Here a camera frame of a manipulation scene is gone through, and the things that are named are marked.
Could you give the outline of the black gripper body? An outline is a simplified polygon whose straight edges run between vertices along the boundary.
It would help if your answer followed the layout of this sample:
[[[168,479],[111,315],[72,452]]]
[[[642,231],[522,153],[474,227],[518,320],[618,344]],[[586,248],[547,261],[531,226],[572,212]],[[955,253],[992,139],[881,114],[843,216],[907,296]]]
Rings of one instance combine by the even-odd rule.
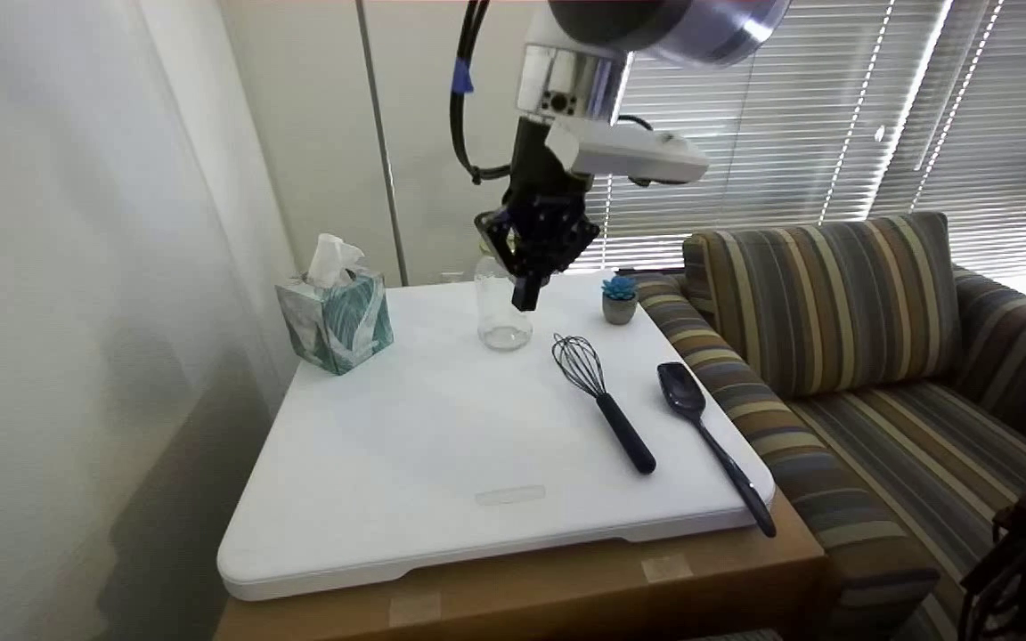
[[[543,147],[543,136],[543,122],[516,122],[502,208],[474,216],[486,248],[516,278],[565,270],[599,235],[585,208],[590,183],[569,175]]]

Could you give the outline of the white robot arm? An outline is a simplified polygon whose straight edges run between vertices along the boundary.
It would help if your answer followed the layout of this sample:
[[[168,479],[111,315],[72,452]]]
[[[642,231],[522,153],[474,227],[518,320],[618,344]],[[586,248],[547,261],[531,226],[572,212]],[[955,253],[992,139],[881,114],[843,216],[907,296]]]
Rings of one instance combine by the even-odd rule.
[[[486,0],[467,0],[450,90],[452,153],[471,183],[505,179],[502,208],[474,216],[512,278],[512,308],[535,311],[594,240],[585,195],[599,175],[632,184],[692,184],[704,157],[674,132],[618,111],[637,55],[678,64],[740,64],[773,38],[790,0],[539,0],[522,38],[512,157],[467,159],[461,98]]]

